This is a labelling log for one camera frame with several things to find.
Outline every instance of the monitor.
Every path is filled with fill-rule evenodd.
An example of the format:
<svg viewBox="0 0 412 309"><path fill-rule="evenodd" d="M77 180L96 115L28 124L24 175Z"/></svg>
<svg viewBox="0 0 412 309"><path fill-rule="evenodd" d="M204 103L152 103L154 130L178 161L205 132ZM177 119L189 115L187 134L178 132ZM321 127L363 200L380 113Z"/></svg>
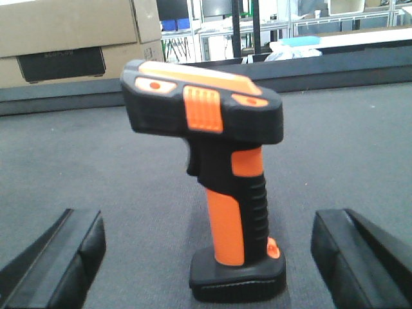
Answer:
<svg viewBox="0 0 412 309"><path fill-rule="evenodd" d="M243 13L243 0L238 0L239 12ZM202 10L204 17L232 15L232 0L203 0Z"/></svg>
<svg viewBox="0 0 412 309"><path fill-rule="evenodd" d="M161 21L188 18L186 0L156 0Z"/></svg>

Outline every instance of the gray carpet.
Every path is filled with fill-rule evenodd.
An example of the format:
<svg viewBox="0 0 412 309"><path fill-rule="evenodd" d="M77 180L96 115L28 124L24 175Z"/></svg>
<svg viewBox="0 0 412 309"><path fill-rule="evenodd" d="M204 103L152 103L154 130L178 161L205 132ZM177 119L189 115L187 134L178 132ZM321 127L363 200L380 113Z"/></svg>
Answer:
<svg viewBox="0 0 412 309"><path fill-rule="evenodd" d="M271 234L288 293L202 304L187 286L211 244L205 194L178 138L134 134L124 108L0 118L0 268L65 208L102 209L108 251L85 308L333 308L310 255L316 209L353 208L412 245L412 84L283 95L264 147Z"/></svg>

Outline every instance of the orange and black scanner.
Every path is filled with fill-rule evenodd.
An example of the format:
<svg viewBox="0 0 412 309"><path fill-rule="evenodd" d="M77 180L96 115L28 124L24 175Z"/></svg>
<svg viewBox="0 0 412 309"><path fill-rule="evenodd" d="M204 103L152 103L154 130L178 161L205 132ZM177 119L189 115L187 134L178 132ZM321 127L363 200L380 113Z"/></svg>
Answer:
<svg viewBox="0 0 412 309"><path fill-rule="evenodd" d="M261 147L283 139L279 95L241 75L151 61L127 63L120 80L133 130L186 139L187 173L206 188L214 246L193 256L195 298L261 301L282 291Z"/></svg>

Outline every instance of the black label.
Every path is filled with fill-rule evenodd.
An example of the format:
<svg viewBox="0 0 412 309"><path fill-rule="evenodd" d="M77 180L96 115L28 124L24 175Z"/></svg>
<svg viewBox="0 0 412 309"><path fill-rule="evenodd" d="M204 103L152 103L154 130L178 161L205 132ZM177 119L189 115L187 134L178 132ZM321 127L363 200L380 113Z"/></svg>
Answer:
<svg viewBox="0 0 412 309"><path fill-rule="evenodd" d="M17 60L26 82L103 75L106 71L100 47L34 53Z"/></svg>

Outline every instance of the black pole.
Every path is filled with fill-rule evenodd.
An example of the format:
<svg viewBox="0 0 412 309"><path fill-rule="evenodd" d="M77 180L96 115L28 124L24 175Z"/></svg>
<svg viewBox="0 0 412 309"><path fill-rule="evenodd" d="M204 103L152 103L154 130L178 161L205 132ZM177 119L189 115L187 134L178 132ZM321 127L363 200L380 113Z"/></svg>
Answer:
<svg viewBox="0 0 412 309"><path fill-rule="evenodd" d="M240 24L239 24L239 0L232 0L232 23L233 23L233 57L240 58Z"/></svg>
<svg viewBox="0 0 412 309"><path fill-rule="evenodd" d="M259 0L252 0L252 5L253 5L253 38L254 38L254 46L255 46L255 55L257 55L261 53Z"/></svg>

